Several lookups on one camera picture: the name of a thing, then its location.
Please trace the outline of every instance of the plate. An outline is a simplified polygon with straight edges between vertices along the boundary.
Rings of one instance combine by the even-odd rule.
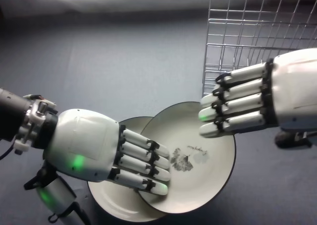
[[[137,133],[152,117],[134,117],[120,122]],[[91,194],[96,202],[109,214],[130,222],[148,222],[165,215],[150,207],[133,189],[109,181],[88,182]]]
[[[197,209],[214,198],[230,178],[236,157],[234,136],[200,136],[200,110],[197,102],[173,105],[156,115],[141,133],[167,146],[171,154],[168,194],[139,192],[157,210],[179,214]]]

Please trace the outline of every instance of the wire rack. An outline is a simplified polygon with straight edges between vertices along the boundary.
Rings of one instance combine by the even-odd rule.
[[[203,96],[222,73],[317,47],[317,0],[210,0]]]

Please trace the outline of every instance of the metal dish rack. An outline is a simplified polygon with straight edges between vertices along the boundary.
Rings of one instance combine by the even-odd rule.
[[[203,96],[222,73],[317,47],[317,0],[210,0]]]

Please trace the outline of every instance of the ceramic plate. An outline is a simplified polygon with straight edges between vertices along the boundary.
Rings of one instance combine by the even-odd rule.
[[[165,213],[185,213],[207,203],[227,183],[235,163],[234,136],[203,138],[197,102],[173,105],[156,115],[142,135],[167,146],[171,180],[168,194],[139,192],[152,207]]]
[[[141,133],[151,117],[135,117],[122,121],[128,129]],[[96,202],[109,214],[130,222],[148,222],[165,214],[153,209],[133,190],[108,181],[88,182]]]

